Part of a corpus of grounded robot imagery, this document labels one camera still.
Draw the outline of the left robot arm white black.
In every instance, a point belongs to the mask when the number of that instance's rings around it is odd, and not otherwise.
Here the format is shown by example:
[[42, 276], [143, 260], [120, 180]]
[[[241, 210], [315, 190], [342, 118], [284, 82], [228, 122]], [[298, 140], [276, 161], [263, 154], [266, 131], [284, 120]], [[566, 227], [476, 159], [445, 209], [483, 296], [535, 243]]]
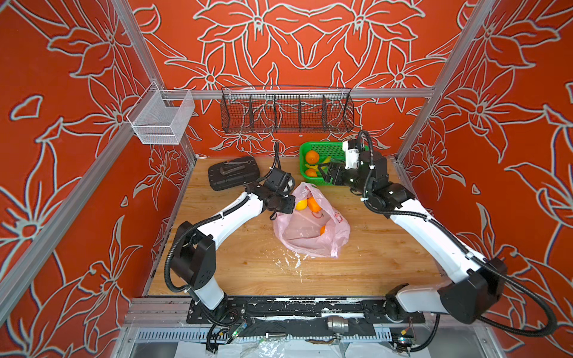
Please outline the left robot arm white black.
[[216, 252], [237, 229], [267, 210], [292, 214], [295, 197], [266, 189], [243, 192], [219, 213], [195, 224], [181, 224], [164, 264], [167, 288], [190, 294], [212, 313], [219, 310], [226, 295], [215, 278]]

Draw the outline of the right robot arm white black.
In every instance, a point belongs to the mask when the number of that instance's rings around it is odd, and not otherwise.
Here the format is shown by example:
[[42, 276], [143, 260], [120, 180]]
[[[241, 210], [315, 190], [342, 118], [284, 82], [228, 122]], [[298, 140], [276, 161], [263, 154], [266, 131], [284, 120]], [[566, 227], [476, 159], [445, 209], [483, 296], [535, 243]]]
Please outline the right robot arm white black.
[[[393, 183], [387, 172], [385, 157], [351, 150], [350, 161], [320, 164], [318, 170], [327, 183], [347, 186], [361, 197], [373, 213], [392, 220], [406, 230], [442, 269], [446, 279], [439, 285], [402, 284], [386, 294], [384, 313], [393, 322], [401, 322], [410, 313], [447, 314], [470, 325], [476, 321], [523, 337], [547, 337], [557, 329], [552, 308], [528, 288], [507, 275], [507, 266], [498, 259], [488, 259], [462, 243], [436, 220], [405, 186]], [[526, 330], [499, 324], [485, 317], [497, 304], [505, 286], [525, 293], [540, 306], [547, 317], [541, 328]]]

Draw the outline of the pink plastic bag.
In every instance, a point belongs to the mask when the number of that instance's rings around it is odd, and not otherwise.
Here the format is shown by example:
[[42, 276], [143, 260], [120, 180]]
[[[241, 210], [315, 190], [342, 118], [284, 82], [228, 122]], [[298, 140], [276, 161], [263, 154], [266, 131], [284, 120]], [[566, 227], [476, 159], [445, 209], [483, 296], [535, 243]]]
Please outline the pink plastic bag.
[[292, 194], [298, 204], [313, 197], [322, 210], [313, 213], [308, 207], [293, 214], [279, 213], [273, 222], [277, 239], [289, 250], [311, 257], [338, 257], [349, 242], [348, 220], [328, 201], [314, 184], [302, 182]]

